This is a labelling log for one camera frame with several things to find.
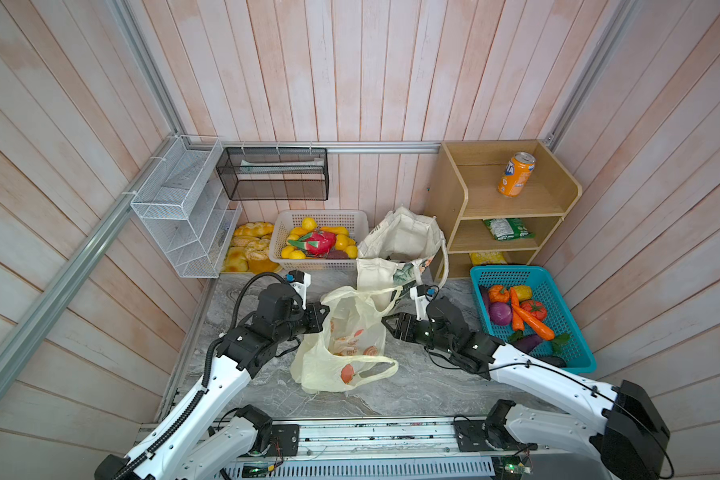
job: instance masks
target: teal plastic basket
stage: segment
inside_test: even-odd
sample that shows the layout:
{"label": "teal plastic basket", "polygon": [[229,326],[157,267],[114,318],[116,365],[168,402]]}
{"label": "teal plastic basket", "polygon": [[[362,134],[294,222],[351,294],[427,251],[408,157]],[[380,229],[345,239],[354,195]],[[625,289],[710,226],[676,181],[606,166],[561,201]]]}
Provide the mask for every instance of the teal plastic basket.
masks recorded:
{"label": "teal plastic basket", "polygon": [[[480,285],[491,287],[492,285],[516,286],[528,285],[534,291],[534,300],[542,302],[547,307],[547,318],[544,323],[554,331],[555,335],[562,333],[570,334],[570,341],[562,347],[562,353],[557,354],[565,360],[566,370],[571,373],[594,372],[597,367],[592,350],[586,344],[581,335],[579,326],[570,314],[568,306],[563,301],[563,296],[552,280],[552,275],[540,266],[525,265],[488,265],[476,266],[470,270],[472,286],[474,288],[474,301],[478,305],[480,321],[483,323],[483,330],[493,336],[506,341],[512,335],[512,325],[499,326],[492,323],[488,318],[488,305],[485,305],[480,295]],[[526,326],[526,333],[532,332]],[[536,347],[531,353],[532,356],[552,355],[552,345],[544,342]]]}

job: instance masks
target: soda can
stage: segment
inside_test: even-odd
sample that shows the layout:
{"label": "soda can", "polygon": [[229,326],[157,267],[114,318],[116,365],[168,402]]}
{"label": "soda can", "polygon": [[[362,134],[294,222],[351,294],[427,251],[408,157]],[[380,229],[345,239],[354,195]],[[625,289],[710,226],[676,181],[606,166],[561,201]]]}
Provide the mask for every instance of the soda can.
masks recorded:
{"label": "soda can", "polygon": [[507,197],[517,197],[536,167],[533,155],[524,151],[517,152],[507,164],[504,176],[499,181],[499,193]]}

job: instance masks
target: black mesh basket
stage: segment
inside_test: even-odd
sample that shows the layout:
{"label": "black mesh basket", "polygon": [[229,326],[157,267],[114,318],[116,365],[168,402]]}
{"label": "black mesh basket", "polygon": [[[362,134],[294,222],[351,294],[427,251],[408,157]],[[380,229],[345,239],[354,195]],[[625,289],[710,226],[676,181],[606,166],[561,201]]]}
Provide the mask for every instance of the black mesh basket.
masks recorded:
{"label": "black mesh basket", "polygon": [[327,200],[325,148],[225,148],[216,164],[230,200]]}

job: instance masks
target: wall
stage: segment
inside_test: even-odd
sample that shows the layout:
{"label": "wall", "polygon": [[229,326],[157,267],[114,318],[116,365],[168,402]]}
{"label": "wall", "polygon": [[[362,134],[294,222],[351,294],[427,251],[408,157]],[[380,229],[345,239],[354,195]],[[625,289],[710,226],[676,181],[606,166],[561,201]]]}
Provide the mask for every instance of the wall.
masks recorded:
{"label": "wall", "polygon": [[536,263],[678,475],[719,473],[720,0],[644,2],[556,153],[585,191]]}
{"label": "wall", "polygon": [[[168,132],[105,2],[0,2],[0,343]],[[200,293],[129,222],[0,403],[0,478],[126,452]]]}
{"label": "wall", "polygon": [[[615,0],[133,0],[179,116],[225,140],[543,137]],[[434,155],[332,157],[325,202],[423,209]]]}

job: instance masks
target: wooden cabinet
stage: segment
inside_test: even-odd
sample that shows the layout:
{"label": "wooden cabinet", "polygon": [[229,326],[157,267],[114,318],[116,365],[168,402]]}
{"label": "wooden cabinet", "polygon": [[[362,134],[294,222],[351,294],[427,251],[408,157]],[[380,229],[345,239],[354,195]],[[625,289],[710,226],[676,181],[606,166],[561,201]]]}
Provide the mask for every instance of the wooden cabinet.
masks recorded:
{"label": "wooden cabinet", "polygon": [[[536,168],[517,197],[497,190],[507,162],[526,151]],[[581,196],[581,185],[538,140],[443,142],[424,214],[436,216],[448,240],[450,274],[469,276],[469,254],[499,250],[511,264],[531,264],[539,249]],[[532,238],[495,240],[483,223],[489,218],[525,222]],[[442,255],[432,262],[440,278]]]}

